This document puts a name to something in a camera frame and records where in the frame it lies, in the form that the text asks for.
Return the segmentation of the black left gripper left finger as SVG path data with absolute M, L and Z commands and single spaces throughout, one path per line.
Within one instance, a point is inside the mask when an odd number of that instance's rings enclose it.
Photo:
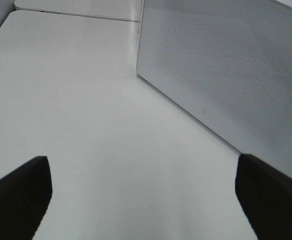
M 53 195 L 49 160 L 36 156 L 0 179 L 0 240 L 31 240 Z

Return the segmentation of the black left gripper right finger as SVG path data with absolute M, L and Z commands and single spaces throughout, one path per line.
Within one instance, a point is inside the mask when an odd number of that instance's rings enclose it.
M 259 240 L 292 240 L 292 178 L 252 154 L 240 154 L 235 194 Z

